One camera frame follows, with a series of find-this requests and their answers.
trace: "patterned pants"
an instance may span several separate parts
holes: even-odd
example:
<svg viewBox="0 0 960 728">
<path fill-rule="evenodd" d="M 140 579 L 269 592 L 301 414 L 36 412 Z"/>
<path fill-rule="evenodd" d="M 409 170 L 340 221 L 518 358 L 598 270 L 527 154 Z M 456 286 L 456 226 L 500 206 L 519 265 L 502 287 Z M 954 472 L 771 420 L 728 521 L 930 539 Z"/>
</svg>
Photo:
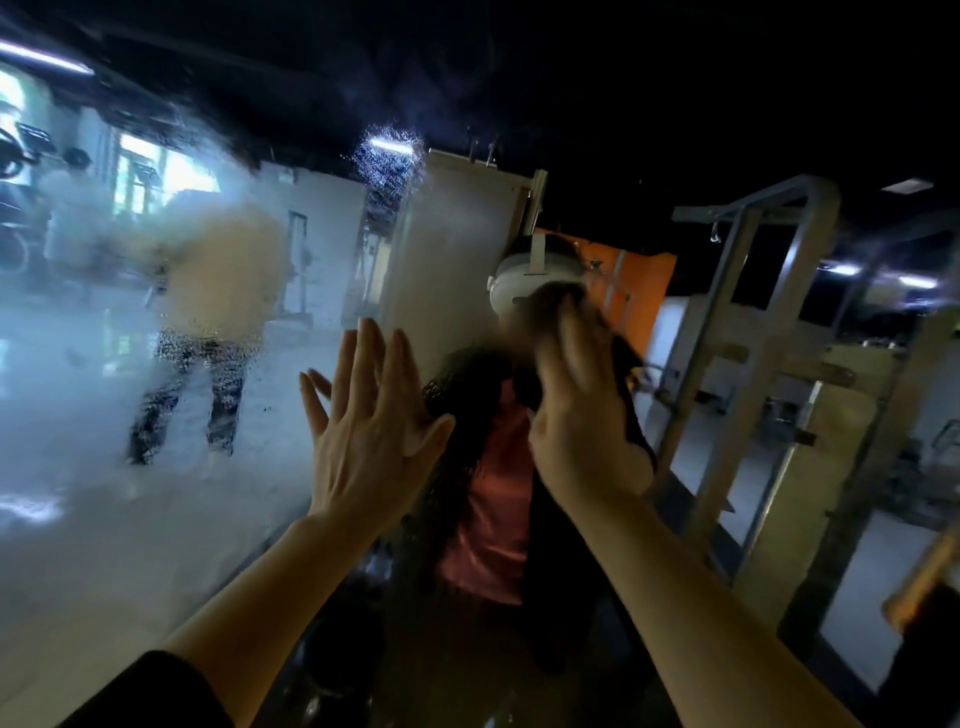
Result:
<svg viewBox="0 0 960 728">
<path fill-rule="evenodd" d="M 232 454 L 249 359 L 248 351 L 237 344 L 163 331 L 156 349 L 159 382 L 143 396 L 130 435 L 129 461 L 134 465 L 146 465 L 163 447 L 170 415 L 198 361 L 209 367 L 213 383 L 213 408 L 206 441 L 211 449 Z"/>
</svg>

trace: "metal pipe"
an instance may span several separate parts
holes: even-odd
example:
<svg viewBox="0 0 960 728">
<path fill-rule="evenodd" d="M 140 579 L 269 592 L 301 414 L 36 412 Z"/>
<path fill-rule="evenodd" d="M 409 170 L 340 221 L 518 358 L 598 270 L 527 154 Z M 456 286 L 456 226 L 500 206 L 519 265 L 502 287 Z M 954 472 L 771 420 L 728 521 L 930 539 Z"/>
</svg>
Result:
<svg viewBox="0 0 960 728">
<path fill-rule="evenodd" d="M 680 388 L 674 399 L 673 411 L 667 422 L 657 447 L 657 474 L 654 476 L 654 494 L 662 492 L 670 481 L 670 465 L 677 454 L 681 438 L 684 436 L 686 423 L 693 412 L 694 398 L 700 389 L 707 366 L 713 358 L 713 347 L 717 322 L 726 310 L 727 305 L 740 279 L 740 272 L 747 260 L 750 246 L 754 242 L 756 229 L 759 225 L 759 214 L 753 209 L 740 210 L 733 220 L 733 227 L 727 236 L 716 275 L 710 285 L 707 295 L 707 310 L 700 333 L 693 345 L 693 353 L 686 365 L 684 376 L 680 380 Z"/>
<path fill-rule="evenodd" d="M 764 315 L 766 330 L 763 340 L 751 350 L 746 364 L 746 383 L 737 390 L 724 427 L 710 453 L 707 471 L 686 524 L 684 537 L 695 554 L 707 552 L 713 528 L 727 502 L 767 392 L 789 347 L 801 306 L 820 261 L 829 252 L 833 241 L 833 228 L 840 211 L 839 190 L 828 180 L 801 178 L 801 181 L 800 190 L 785 189 L 785 183 L 745 198 L 753 205 L 765 202 L 767 193 L 787 199 L 791 199 L 791 195 L 795 199 L 805 194 L 807 202 Z"/>
</svg>

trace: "fluorescent light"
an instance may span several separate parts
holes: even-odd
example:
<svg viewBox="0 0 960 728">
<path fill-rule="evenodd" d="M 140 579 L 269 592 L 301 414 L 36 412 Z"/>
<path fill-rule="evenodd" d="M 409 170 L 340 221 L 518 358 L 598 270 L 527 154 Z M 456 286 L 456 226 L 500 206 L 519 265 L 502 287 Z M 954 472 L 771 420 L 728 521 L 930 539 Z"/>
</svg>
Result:
<svg viewBox="0 0 960 728">
<path fill-rule="evenodd" d="M 881 187 L 880 191 L 893 192 L 898 195 L 912 195 L 914 192 L 923 192 L 925 189 L 929 189 L 932 186 L 933 182 L 921 180 L 919 177 L 911 177 L 909 180 L 904 180 L 903 182 L 888 184 L 886 187 Z"/>
<path fill-rule="evenodd" d="M 371 139 L 370 143 L 372 146 L 386 149 L 388 152 L 398 152 L 402 155 L 412 155 L 414 153 L 414 148 L 409 144 L 400 144 L 399 142 L 390 141 L 389 139 L 381 139 L 379 136 Z"/>
<path fill-rule="evenodd" d="M 900 281 L 907 288 L 923 288 L 929 290 L 937 287 L 936 279 L 929 279 L 926 276 L 899 276 Z"/>
<path fill-rule="evenodd" d="M 6 53 L 10 56 L 17 56 L 18 58 L 27 59 L 28 61 L 37 61 L 39 63 L 46 63 L 47 65 L 54 65 L 57 68 L 73 71 L 74 73 L 83 73 L 87 76 L 93 75 L 93 69 L 88 65 L 84 65 L 83 63 L 78 63 L 76 61 L 68 61 L 67 59 L 62 59 L 60 56 L 51 56 L 49 53 L 41 53 L 40 51 L 35 51 L 32 48 L 24 48 L 22 45 L 10 43 L 7 40 L 0 40 L 0 53 Z"/>
<path fill-rule="evenodd" d="M 824 267 L 828 273 L 835 273 L 837 276 L 855 276 L 860 272 L 860 266 L 852 263 L 830 263 Z"/>
</svg>

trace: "finger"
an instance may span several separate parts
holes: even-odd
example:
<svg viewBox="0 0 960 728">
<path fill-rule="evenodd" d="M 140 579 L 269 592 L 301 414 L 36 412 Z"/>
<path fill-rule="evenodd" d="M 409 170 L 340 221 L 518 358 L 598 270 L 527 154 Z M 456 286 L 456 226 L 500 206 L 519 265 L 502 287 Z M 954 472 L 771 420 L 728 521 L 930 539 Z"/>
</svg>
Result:
<svg viewBox="0 0 960 728">
<path fill-rule="evenodd" d="M 597 389 L 603 382 L 597 342 L 583 312 L 569 297 L 560 307 L 560 347 L 577 387 L 585 391 Z"/>
<path fill-rule="evenodd" d="M 560 342 L 555 336 L 542 336 L 534 348 L 534 357 L 537 359 L 537 375 L 543 387 L 544 402 L 576 391 L 577 385 L 570 376 L 561 353 Z"/>
<path fill-rule="evenodd" d="M 317 389 L 313 381 L 303 372 L 300 372 L 300 398 L 303 400 L 303 412 L 306 414 L 306 421 L 310 425 L 310 434 L 316 441 L 326 431 L 330 419 L 326 416 L 324 406 L 320 404 L 320 398 L 317 397 Z"/>
<path fill-rule="evenodd" d="M 357 332 L 344 331 L 340 342 L 340 354 L 337 356 L 337 371 L 333 374 L 333 387 L 330 398 L 331 419 L 340 422 L 347 414 L 350 402 L 350 377 L 353 373 L 353 360 L 357 350 Z"/>
<path fill-rule="evenodd" d="M 599 374 L 603 382 L 609 387 L 616 386 L 616 377 L 613 375 L 613 329 L 608 327 L 599 312 L 593 320 L 591 327 L 593 339 L 596 342 L 597 365 Z M 630 345 L 626 340 L 621 339 L 620 344 L 625 347 Z"/>
<path fill-rule="evenodd" d="M 330 383 L 329 379 L 327 379 L 316 369 L 308 369 L 306 371 L 306 375 L 310 379 L 310 383 L 313 384 L 314 388 L 318 392 L 324 395 L 327 400 L 333 399 L 333 385 Z"/>
<path fill-rule="evenodd" d="M 374 324 L 373 327 L 371 345 L 373 351 L 373 381 L 376 383 L 376 386 L 379 387 L 380 382 L 383 381 L 383 367 L 387 355 L 387 343 L 383 340 L 383 331 L 381 331 L 380 327 L 376 324 Z"/>
<path fill-rule="evenodd" d="M 353 372 L 350 375 L 349 410 L 363 417 L 369 417 L 376 408 L 376 374 L 373 370 L 377 366 L 377 339 L 382 335 L 376 321 L 360 320 Z"/>
<path fill-rule="evenodd" d="M 399 337 L 399 343 L 402 345 L 402 386 L 403 396 L 406 399 L 407 407 L 411 416 L 417 425 L 427 425 L 430 422 L 430 415 L 426 411 L 426 404 L 423 401 L 423 385 L 420 383 L 420 369 L 417 367 L 417 359 L 414 357 L 414 349 L 410 344 L 410 339 L 406 331 L 399 328 L 396 330 L 396 336 Z"/>
<path fill-rule="evenodd" d="M 453 434 L 456 424 L 457 421 L 453 415 L 443 415 L 427 430 L 420 449 L 407 458 L 404 477 L 416 483 L 418 489 L 426 482 L 440 456 L 444 454 L 446 443 Z"/>
<path fill-rule="evenodd" d="M 376 416 L 403 417 L 403 342 L 394 331 L 387 344 L 384 354 L 383 374 L 380 379 L 380 390 L 376 398 Z"/>
</svg>

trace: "pink top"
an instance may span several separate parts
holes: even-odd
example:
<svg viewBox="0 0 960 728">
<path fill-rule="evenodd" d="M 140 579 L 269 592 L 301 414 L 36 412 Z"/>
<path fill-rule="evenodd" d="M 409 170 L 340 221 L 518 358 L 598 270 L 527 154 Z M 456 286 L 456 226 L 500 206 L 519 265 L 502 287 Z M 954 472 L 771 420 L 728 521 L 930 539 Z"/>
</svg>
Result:
<svg viewBox="0 0 960 728">
<path fill-rule="evenodd" d="M 534 491 L 529 434 L 527 409 L 516 401 L 514 383 L 507 379 L 469 485 L 469 514 L 440 562 L 440 575 L 451 584 L 502 604 L 522 603 Z"/>
</svg>

